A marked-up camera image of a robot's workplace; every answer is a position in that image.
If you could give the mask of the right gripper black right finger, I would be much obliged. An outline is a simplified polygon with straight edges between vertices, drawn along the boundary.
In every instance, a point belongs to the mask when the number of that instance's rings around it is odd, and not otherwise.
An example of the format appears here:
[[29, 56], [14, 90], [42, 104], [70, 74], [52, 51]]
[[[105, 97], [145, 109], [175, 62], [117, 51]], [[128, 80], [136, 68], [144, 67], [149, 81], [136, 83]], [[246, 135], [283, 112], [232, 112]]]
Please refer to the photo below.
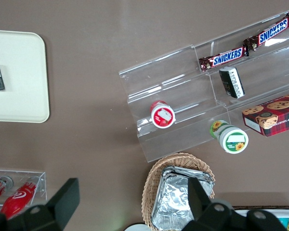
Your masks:
[[196, 178], [188, 180], [188, 203], [194, 219], [184, 231], [244, 231], [245, 217], [224, 200], [210, 199]]

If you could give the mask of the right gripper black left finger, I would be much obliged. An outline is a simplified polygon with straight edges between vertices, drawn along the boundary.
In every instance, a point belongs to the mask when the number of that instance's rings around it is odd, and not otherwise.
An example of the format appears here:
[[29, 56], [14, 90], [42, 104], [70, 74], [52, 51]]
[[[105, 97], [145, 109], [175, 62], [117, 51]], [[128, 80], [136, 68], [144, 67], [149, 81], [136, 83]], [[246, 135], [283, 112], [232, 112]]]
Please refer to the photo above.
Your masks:
[[7, 231], [62, 231], [80, 203], [79, 180], [69, 178], [44, 205], [27, 209], [7, 221]]

